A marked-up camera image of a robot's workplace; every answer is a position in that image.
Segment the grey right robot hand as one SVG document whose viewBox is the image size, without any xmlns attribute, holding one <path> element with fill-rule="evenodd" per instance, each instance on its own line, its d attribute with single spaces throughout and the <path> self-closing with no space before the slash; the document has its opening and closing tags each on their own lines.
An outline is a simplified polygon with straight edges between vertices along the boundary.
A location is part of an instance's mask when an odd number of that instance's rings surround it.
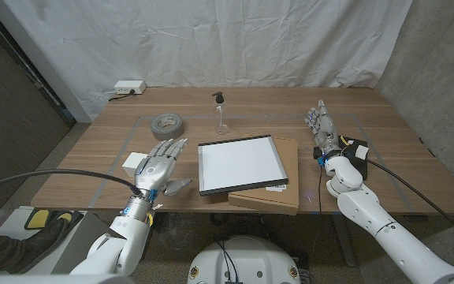
<svg viewBox="0 0 454 284">
<path fill-rule="evenodd" d="M 336 127 L 322 99 L 318 101 L 317 108 L 311 108 L 308 111 L 304 121 L 312 131 L 316 146 L 326 158 L 341 152 Z"/>
</svg>

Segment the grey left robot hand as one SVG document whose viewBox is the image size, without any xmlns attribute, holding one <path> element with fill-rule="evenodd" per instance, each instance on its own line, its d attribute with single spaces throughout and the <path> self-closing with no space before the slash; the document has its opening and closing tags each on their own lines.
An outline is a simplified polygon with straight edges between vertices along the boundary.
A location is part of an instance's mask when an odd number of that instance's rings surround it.
<svg viewBox="0 0 454 284">
<path fill-rule="evenodd" d="M 135 171 L 135 185 L 145 197 L 172 196 L 191 183 L 191 178 L 171 181 L 176 162 L 188 139 L 163 140 L 149 152 Z"/>
</svg>

